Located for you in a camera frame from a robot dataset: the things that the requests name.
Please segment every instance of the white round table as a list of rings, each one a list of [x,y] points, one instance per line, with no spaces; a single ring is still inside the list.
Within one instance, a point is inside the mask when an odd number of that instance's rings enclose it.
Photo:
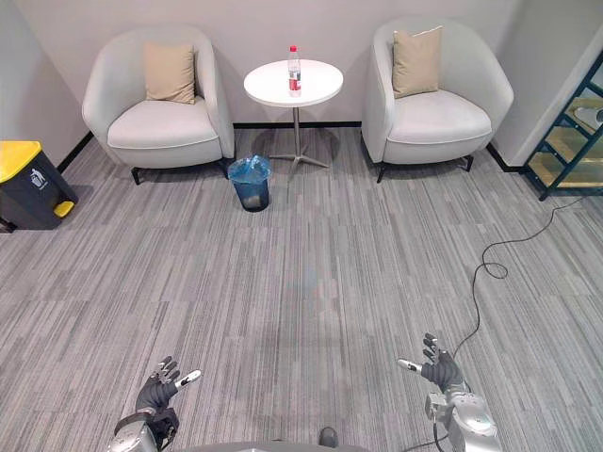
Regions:
[[[287,61],[275,61],[254,69],[245,77],[245,91],[249,97],[264,105],[293,108],[295,153],[271,155],[270,158],[293,160],[293,174],[299,163],[305,162],[329,168],[300,149],[300,107],[320,104],[334,97],[343,85],[343,74],[335,66],[312,59],[301,60],[301,93],[293,97],[289,92]]]

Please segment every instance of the table pedestal base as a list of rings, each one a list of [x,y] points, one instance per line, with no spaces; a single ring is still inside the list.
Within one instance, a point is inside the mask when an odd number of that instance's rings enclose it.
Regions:
[[[323,168],[329,168],[329,165],[322,163],[314,158],[310,158],[303,155],[300,147],[300,109],[298,107],[293,108],[293,131],[295,133],[295,153],[283,153],[277,155],[271,155],[269,158],[283,158],[285,160],[293,160],[291,170],[289,171],[289,177],[295,172],[295,168],[300,163],[309,163],[310,165],[317,165]]]

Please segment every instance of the plastic water bottle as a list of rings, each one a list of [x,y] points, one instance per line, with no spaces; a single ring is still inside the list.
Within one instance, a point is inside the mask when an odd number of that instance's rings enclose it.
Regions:
[[[302,94],[302,65],[297,45],[289,47],[287,67],[289,69],[289,93],[293,97],[299,97]]]

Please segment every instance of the green metal frame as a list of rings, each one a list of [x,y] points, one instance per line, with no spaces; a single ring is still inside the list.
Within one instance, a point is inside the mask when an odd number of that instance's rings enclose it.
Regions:
[[[580,82],[580,84],[578,85],[578,87],[576,88],[576,90],[574,91],[572,96],[569,98],[567,103],[563,106],[561,113],[557,116],[557,119],[548,128],[545,135],[542,137],[542,139],[539,141],[538,145],[534,149],[534,152],[530,155],[530,158],[524,165],[523,169],[520,171],[523,174],[526,174],[526,176],[536,185],[536,187],[539,189],[539,191],[542,191],[540,197],[538,198],[540,201],[544,201],[546,199],[546,197],[548,197],[548,195],[550,195],[550,193],[556,189],[568,189],[568,190],[593,190],[593,189],[595,189],[594,187],[558,188],[558,185],[576,167],[576,165],[579,163],[579,161],[582,159],[582,157],[584,155],[586,155],[591,150],[591,148],[593,148],[593,146],[599,140],[601,135],[603,135],[603,126],[599,127],[595,131],[594,134],[590,134],[589,132],[586,131],[586,129],[584,129],[581,125],[579,125],[577,122],[575,122],[572,118],[570,118],[565,113],[567,111],[567,109],[569,108],[569,106],[574,101],[574,99],[576,97],[578,97],[585,89],[589,89],[590,91],[594,92],[599,97],[603,98],[603,89],[591,81],[592,78],[595,76],[596,72],[598,71],[599,67],[601,66],[601,64],[603,64],[603,51],[599,54],[595,63],[593,64],[593,66],[591,66],[591,69],[587,72],[586,76],[582,79],[582,81]],[[571,124],[576,130],[578,130],[582,135],[584,135],[588,139],[586,144],[584,144],[584,146],[582,146],[580,151],[569,162],[565,161],[565,159],[561,155],[559,155],[559,153],[557,151],[555,151],[546,142],[546,138],[551,133],[553,128],[560,125],[563,121]],[[543,149],[547,149],[549,153],[552,153],[555,157],[557,157],[559,162],[564,166],[563,171],[555,178],[555,180],[553,181],[553,183],[550,186],[546,186],[540,180],[538,175],[532,170],[532,168],[530,168],[530,165],[529,165],[530,160],[534,157],[534,155],[536,153],[541,152]]]

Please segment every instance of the bottle label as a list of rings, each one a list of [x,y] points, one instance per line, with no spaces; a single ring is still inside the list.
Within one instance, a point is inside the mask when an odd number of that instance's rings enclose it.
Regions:
[[[289,90],[299,91],[302,89],[302,73],[300,71],[289,73]]]

